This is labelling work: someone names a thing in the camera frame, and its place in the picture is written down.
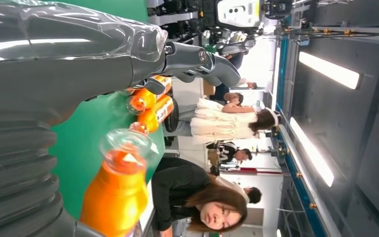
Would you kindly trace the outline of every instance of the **woman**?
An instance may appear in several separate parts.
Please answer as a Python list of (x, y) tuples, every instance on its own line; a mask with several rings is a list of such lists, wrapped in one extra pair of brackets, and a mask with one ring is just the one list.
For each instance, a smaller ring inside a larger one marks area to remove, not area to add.
[(197, 105), (179, 107), (175, 132), (164, 129), (164, 136), (192, 136), (194, 144), (253, 138), (259, 130), (267, 130), (281, 122), (279, 112), (265, 108), (239, 106), (237, 101), (220, 105), (200, 99)]
[(172, 237), (174, 220), (190, 217), (190, 231), (227, 232), (247, 217), (241, 194), (180, 158), (162, 158), (152, 178), (152, 197), (161, 237)]

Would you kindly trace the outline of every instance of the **green tabletop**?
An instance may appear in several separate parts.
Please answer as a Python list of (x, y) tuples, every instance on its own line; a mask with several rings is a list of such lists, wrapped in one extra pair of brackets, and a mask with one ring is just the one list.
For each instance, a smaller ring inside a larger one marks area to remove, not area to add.
[[(72, 117), (53, 127), (57, 143), (50, 149), (58, 157), (53, 173), (59, 176), (60, 192), (66, 210), (79, 218), (86, 188), (97, 174), (103, 156), (98, 144), (101, 137), (115, 128), (128, 128), (135, 116), (125, 107), (126, 97), (118, 93), (98, 96), (82, 102)], [(146, 182), (150, 180), (165, 151), (162, 129), (150, 134), (159, 150), (159, 156), (149, 161)]]

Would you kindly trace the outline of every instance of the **bottle label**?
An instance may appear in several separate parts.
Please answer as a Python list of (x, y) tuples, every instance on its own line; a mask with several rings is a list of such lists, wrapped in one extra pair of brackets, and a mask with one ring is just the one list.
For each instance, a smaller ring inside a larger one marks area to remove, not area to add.
[(157, 118), (157, 121), (160, 123), (162, 122), (166, 116), (168, 115), (168, 107), (171, 106), (173, 104), (172, 100), (168, 100), (163, 106), (162, 108), (160, 108), (157, 112), (156, 112), (156, 118)]
[(162, 97), (162, 95), (166, 94), (166, 90), (168, 89), (168, 84), (172, 83), (172, 78), (166, 77), (166, 79), (161, 81), (160, 83), (162, 83), (162, 85), (165, 87), (165, 90), (162, 94), (156, 95), (156, 101), (159, 100), (159, 98)]

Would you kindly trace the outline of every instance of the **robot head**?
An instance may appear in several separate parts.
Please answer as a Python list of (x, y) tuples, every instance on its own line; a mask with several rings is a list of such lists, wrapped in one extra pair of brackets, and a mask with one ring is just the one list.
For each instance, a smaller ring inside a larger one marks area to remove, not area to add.
[(217, 4), (218, 20), (232, 26), (252, 27), (259, 20), (257, 6), (258, 0), (222, 0)]

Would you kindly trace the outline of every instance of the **orange juice bottle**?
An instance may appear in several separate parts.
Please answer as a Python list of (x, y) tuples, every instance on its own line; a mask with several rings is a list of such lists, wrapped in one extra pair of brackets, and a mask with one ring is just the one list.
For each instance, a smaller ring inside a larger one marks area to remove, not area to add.
[(151, 109), (145, 110), (142, 114), (138, 115), (137, 122), (132, 124), (132, 126), (139, 124), (140, 127), (147, 129), (148, 132), (154, 132), (173, 110), (174, 102), (172, 98), (164, 95)]
[(117, 129), (101, 141), (102, 166), (85, 192), (80, 221), (107, 237), (131, 233), (148, 202), (146, 162), (157, 155), (142, 133)]
[(160, 95), (155, 95), (148, 91), (146, 88), (136, 90), (136, 92), (127, 101), (128, 110), (136, 115), (141, 114), (144, 110), (152, 108), (156, 101), (172, 87), (172, 78), (163, 76), (154, 76), (162, 85), (165, 86), (165, 90)]

